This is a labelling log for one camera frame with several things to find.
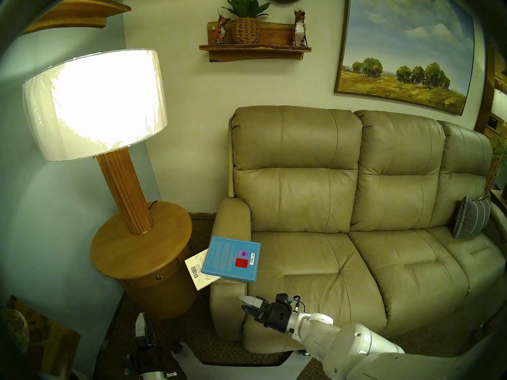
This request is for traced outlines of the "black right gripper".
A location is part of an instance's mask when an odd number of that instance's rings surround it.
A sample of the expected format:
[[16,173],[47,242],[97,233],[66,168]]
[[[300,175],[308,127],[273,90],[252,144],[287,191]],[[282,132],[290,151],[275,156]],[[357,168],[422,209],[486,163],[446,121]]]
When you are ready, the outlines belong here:
[[240,296],[243,311],[254,317],[254,320],[263,324],[265,328],[271,328],[281,333],[286,333],[290,317],[293,313],[293,297],[276,297],[269,303],[261,297]]

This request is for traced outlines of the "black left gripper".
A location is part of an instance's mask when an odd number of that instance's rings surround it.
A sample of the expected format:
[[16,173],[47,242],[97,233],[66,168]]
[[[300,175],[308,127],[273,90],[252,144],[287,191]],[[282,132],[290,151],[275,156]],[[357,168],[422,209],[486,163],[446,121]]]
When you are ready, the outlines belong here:
[[127,367],[134,373],[176,373],[163,362],[162,350],[156,342],[146,338],[145,313],[139,313],[135,322],[136,351],[127,355]]

